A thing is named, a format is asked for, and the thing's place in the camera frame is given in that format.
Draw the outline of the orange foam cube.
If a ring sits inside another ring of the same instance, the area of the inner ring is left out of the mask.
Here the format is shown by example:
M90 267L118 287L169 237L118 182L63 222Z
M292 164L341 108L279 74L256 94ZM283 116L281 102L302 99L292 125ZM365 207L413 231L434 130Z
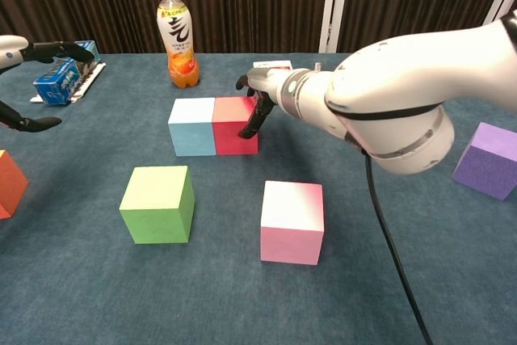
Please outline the orange foam cube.
M13 217L28 180L10 154L0 149L0 220Z

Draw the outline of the teal table cloth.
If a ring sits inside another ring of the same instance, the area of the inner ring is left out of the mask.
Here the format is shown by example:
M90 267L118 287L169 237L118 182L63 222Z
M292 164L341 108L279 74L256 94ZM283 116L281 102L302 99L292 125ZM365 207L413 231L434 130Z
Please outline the teal table cloth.
M233 95L256 54L202 54L195 88L173 87L162 54L104 55L87 95L31 104L46 67L0 75L0 99L42 133L0 125L28 187L0 221L0 345L423 345L376 219L364 157L274 110L251 156L177 158L176 98ZM186 243L136 244L119 206L138 166L187 166ZM318 264L260 259L267 180L322 185Z

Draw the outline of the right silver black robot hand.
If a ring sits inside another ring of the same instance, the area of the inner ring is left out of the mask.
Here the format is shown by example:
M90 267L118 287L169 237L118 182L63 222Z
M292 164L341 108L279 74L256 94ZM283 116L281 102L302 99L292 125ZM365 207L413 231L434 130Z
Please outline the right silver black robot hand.
M257 95L257 101L246 125L238 133L243 139L251 139L262 127L271 110L278 104L277 92L281 89L290 69L253 68L236 82L236 89L248 88L247 96Z

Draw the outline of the purple foam cube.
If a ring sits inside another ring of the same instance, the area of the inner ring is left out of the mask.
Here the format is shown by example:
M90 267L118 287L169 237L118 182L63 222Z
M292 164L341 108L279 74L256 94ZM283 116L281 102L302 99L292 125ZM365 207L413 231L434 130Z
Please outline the purple foam cube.
M517 187L517 133L481 122L462 153L452 180L505 200Z

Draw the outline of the red foam cube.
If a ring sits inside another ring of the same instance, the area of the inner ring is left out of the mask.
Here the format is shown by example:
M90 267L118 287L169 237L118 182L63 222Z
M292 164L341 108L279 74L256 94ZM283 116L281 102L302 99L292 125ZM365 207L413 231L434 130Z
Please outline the red foam cube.
M238 133L254 111L253 97L216 97L212 127L217 155L246 155L259 152L257 137L243 139Z

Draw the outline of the pink foam cube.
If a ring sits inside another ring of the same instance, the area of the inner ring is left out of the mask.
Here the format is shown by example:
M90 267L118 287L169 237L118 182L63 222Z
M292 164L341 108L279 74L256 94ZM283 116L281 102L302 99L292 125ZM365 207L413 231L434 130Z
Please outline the pink foam cube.
M325 233L321 184L267 180L260 221L260 259L318 264Z

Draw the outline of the red and white packet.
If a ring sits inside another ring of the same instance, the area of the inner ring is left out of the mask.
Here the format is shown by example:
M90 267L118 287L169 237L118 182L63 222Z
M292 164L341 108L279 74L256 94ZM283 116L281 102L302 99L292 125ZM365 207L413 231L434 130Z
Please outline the red and white packet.
M254 61L253 67L256 69L292 70L292 63L290 62L290 60Z

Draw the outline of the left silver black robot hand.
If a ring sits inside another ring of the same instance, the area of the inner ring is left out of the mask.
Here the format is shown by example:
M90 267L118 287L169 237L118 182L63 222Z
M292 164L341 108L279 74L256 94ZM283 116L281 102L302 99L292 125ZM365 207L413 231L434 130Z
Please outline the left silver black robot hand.
M72 41L31 43L23 36L0 36L0 74L27 61L52 63L54 57L70 57L83 63L94 60L93 53ZM59 125L61 119L54 116L23 117L0 100L0 123L20 132L38 133Z

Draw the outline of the orange drink bottle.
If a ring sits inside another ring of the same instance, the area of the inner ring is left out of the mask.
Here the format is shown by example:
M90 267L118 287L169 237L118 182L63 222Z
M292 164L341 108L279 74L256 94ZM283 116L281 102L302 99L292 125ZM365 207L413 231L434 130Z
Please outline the orange drink bottle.
M183 0L160 0L157 24L166 50L170 80L179 89L196 86L200 66L195 57L191 13Z

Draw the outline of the blue cookie box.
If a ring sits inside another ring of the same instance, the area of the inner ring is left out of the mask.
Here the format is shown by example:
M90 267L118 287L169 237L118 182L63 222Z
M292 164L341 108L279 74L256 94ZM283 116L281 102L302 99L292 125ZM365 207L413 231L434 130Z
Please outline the blue cookie box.
M43 103L47 105L67 105L73 94L86 81L101 61L94 40L79 40L76 44L92 53L94 59L80 62L71 57L58 58L53 67L33 81L33 85Z

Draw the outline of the green foam cube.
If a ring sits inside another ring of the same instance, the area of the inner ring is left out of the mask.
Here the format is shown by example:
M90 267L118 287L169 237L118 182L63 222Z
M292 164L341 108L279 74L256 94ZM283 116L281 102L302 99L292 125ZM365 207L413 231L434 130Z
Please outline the green foam cube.
M188 242L194 209L187 166L134 168L119 206L136 244Z

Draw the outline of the light blue foam cube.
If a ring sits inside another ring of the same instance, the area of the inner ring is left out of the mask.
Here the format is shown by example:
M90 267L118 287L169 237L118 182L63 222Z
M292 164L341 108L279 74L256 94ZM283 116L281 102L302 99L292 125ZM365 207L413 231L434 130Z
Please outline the light blue foam cube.
M177 157L216 154L212 128L214 107L214 97L174 100L168 126Z

